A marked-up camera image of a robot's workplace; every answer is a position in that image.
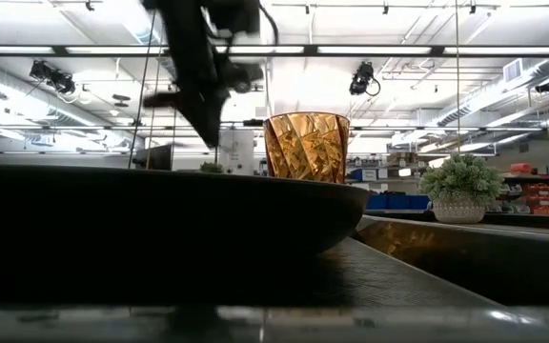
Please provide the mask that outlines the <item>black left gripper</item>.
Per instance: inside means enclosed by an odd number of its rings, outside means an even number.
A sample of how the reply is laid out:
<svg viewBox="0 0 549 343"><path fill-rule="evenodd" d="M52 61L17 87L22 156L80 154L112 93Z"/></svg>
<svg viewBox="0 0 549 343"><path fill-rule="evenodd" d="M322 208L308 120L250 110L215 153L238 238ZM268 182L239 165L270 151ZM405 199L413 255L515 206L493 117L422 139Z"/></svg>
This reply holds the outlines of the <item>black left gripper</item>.
<svg viewBox="0 0 549 343"><path fill-rule="evenodd" d="M146 96L142 105L179 110L207 147L218 146L221 110L229 94L215 67L214 49L207 37L203 10L215 28L215 31L208 29L211 37L220 32L255 34L260 27L259 0L140 1L147 10L161 13L177 86L175 92Z"/></svg>

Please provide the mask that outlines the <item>shelf with red boxes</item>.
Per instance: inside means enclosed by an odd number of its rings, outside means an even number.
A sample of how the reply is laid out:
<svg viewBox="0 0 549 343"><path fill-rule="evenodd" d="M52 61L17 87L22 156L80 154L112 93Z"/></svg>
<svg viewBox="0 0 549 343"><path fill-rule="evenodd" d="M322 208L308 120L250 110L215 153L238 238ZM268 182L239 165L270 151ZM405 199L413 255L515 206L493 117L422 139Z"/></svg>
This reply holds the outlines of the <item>shelf with red boxes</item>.
<svg viewBox="0 0 549 343"><path fill-rule="evenodd" d="M541 174L531 164L512 164L498 201L503 212L549 216L549 166Z"/></svg>

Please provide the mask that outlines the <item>green plant in patterned pot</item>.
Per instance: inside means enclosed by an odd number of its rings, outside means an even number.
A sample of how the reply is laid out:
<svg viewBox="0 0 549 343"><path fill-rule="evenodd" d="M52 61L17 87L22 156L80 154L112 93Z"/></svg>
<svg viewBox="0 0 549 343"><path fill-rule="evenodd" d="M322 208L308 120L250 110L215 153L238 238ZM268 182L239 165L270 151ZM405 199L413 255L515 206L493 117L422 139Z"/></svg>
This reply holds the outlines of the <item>green plant in patterned pot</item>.
<svg viewBox="0 0 549 343"><path fill-rule="evenodd" d="M503 177L488 167L482 157L453 154L421 176L419 189L432 204L438 222L477 224L492 205L503 184Z"/></svg>

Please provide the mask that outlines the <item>blue storage bins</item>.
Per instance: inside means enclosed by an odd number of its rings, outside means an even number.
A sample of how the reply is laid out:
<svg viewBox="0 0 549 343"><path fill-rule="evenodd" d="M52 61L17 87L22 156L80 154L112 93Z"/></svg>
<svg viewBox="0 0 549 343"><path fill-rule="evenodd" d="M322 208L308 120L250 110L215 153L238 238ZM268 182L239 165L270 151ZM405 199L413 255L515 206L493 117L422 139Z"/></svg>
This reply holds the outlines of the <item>blue storage bins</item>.
<svg viewBox="0 0 549 343"><path fill-rule="evenodd" d="M430 199L427 195L408 195L405 193L372 193L369 196L367 211L385 210L409 210L425 211L428 208Z"/></svg>

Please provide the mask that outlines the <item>dark round plate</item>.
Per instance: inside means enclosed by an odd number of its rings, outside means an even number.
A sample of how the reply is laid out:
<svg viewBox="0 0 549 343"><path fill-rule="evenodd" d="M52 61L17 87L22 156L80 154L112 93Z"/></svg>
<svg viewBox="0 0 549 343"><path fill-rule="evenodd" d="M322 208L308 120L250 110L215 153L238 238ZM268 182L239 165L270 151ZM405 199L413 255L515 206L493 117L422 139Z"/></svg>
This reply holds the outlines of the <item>dark round plate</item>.
<svg viewBox="0 0 549 343"><path fill-rule="evenodd" d="M360 188L198 171L0 165L0 304L318 304Z"/></svg>

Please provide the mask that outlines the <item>amber faceted glass cup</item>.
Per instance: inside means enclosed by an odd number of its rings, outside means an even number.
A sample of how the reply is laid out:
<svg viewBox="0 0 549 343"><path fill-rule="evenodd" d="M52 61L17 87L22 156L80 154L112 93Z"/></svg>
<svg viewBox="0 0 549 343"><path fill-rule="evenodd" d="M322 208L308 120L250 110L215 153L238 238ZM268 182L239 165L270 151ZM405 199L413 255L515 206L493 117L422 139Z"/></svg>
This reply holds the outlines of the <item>amber faceted glass cup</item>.
<svg viewBox="0 0 549 343"><path fill-rule="evenodd" d="M350 120L322 111L270 117L263 125L269 175L342 184Z"/></svg>

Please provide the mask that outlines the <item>black frame crossbar with lights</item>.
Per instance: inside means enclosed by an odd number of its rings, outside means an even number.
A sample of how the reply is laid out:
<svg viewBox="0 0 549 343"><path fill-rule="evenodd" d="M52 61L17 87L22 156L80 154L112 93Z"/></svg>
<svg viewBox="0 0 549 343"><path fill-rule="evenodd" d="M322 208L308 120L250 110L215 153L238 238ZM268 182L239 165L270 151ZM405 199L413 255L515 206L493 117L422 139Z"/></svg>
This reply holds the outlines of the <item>black frame crossbar with lights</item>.
<svg viewBox="0 0 549 343"><path fill-rule="evenodd" d="M444 45L236 45L217 46L232 57L392 57L392 58L549 58L549 46L444 46ZM30 46L0 45L0 57L122 58L156 57L166 46Z"/></svg>

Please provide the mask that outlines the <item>grey metal tray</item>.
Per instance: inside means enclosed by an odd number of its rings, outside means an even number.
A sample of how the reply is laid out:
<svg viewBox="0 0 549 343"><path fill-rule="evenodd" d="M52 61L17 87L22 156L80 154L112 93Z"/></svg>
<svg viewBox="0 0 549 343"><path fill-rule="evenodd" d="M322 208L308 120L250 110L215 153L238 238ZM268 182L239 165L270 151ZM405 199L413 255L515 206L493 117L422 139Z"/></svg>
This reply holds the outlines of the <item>grey metal tray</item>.
<svg viewBox="0 0 549 343"><path fill-rule="evenodd" d="M549 231L366 217L256 236L0 247L0 343L549 343Z"/></svg>

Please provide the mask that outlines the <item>black monitor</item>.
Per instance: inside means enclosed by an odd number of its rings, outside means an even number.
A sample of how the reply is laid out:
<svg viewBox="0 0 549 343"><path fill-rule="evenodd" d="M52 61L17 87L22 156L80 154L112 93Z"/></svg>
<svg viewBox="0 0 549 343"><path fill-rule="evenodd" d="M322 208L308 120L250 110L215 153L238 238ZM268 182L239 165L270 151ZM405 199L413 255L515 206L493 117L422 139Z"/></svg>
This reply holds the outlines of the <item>black monitor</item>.
<svg viewBox="0 0 549 343"><path fill-rule="evenodd" d="M138 151L132 158L137 169L170 171L172 169L172 145L164 145Z"/></svg>

